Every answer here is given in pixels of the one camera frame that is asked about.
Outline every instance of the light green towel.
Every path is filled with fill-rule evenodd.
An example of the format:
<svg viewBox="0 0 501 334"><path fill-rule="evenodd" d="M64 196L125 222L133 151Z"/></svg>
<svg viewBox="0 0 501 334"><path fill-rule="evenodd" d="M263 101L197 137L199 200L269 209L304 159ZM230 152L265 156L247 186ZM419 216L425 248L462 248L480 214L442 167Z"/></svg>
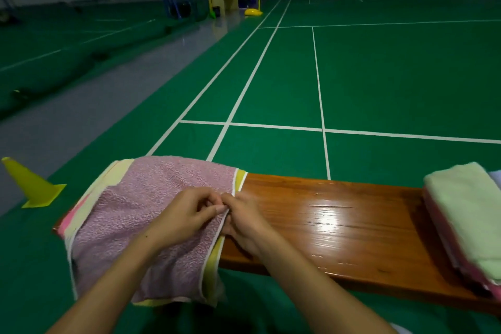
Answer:
<svg viewBox="0 0 501 334"><path fill-rule="evenodd" d="M501 281L501 190L477 163L456 165L424 178L453 227L467 259Z"/></svg>

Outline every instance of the hand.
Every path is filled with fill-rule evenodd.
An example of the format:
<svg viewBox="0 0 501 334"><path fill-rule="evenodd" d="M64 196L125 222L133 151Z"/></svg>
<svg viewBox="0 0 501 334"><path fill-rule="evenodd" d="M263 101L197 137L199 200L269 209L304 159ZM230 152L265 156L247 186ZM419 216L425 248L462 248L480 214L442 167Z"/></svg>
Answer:
<svg viewBox="0 0 501 334"><path fill-rule="evenodd" d="M205 222L226 211L221 196L211 188L189 188L179 192L144 234L160 250L185 241Z"/></svg>
<svg viewBox="0 0 501 334"><path fill-rule="evenodd" d="M244 193L221 195L222 202L229 207L229 214L222 233L232 236L247 252L259 257L259 242L272 226L261 215L258 203Z"/></svg>

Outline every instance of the forearm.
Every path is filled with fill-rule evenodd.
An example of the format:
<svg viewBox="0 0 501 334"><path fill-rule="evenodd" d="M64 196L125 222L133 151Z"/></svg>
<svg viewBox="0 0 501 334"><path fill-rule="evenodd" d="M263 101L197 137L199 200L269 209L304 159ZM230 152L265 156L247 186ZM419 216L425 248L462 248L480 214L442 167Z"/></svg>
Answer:
<svg viewBox="0 0 501 334"><path fill-rule="evenodd" d="M158 248L146 233L134 238L96 284L47 334L110 333L157 254Z"/></svg>
<svg viewBox="0 0 501 334"><path fill-rule="evenodd" d="M392 327L320 272L279 233L257 240L260 260L315 334L394 334Z"/></svg>

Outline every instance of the wooden board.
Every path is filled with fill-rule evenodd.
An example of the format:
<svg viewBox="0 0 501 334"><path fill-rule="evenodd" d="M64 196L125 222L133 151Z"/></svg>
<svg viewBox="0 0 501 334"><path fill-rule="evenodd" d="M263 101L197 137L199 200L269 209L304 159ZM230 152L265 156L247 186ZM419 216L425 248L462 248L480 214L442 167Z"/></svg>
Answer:
<svg viewBox="0 0 501 334"><path fill-rule="evenodd" d="M501 315L449 263L421 189L249 174L244 192L275 229L349 289ZM267 274L224 242L219 266Z"/></svg>

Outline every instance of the grey floor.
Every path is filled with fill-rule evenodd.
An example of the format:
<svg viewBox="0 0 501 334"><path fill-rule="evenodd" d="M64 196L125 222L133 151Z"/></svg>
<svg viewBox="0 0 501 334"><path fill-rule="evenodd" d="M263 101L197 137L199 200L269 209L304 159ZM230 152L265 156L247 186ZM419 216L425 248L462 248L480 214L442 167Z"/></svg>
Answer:
<svg viewBox="0 0 501 334"><path fill-rule="evenodd" d="M194 31L0 122L0 157L48 177L244 19L240 12ZM0 215L22 192L0 166Z"/></svg>

